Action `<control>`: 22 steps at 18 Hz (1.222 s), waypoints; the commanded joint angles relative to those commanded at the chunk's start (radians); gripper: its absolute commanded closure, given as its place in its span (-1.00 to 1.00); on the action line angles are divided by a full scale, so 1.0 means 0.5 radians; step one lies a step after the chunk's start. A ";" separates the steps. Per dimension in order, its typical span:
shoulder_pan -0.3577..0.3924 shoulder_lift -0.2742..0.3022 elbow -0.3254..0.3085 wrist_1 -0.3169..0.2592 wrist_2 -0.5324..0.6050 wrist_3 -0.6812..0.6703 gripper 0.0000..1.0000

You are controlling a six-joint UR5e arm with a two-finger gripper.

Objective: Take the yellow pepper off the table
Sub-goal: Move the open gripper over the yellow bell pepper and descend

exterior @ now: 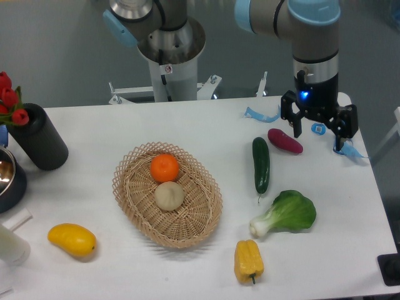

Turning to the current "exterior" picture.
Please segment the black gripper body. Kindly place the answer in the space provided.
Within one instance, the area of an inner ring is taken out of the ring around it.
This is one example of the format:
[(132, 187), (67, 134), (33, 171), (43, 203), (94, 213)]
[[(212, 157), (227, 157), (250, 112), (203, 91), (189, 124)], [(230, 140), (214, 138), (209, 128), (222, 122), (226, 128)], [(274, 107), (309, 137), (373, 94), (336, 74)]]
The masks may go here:
[(338, 103), (338, 75), (318, 83), (306, 82), (306, 72), (294, 77), (295, 91), (288, 90), (281, 98), (281, 118), (292, 122), (306, 118), (324, 124), (334, 135), (353, 138), (358, 131), (358, 112), (353, 104)]

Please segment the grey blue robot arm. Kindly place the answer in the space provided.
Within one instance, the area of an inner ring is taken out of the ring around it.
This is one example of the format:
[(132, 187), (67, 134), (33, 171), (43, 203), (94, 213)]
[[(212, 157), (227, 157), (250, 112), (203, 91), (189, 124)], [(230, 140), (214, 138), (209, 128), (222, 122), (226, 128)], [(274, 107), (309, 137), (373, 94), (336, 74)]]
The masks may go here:
[[(302, 118), (324, 124), (335, 149), (358, 131), (357, 109), (338, 104), (337, 1), (237, 1), (237, 25), (253, 34), (290, 41), (294, 91), (281, 98), (281, 117), (301, 132)], [(195, 100), (203, 27), (188, 16), (186, 1), (111, 1), (102, 15), (112, 35), (147, 59), (157, 102)]]

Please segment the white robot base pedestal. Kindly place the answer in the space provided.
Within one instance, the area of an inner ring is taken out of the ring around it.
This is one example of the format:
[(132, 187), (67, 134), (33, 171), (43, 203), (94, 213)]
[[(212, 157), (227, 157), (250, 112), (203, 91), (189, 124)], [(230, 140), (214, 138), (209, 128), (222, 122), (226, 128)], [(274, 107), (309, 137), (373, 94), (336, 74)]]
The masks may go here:
[(198, 83), (198, 57), (203, 52), (206, 36), (203, 27), (188, 17), (183, 27), (175, 31), (158, 29), (139, 42), (138, 51), (146, 59), (152, 86), (165, 75), (167, 81), (192, 78)]

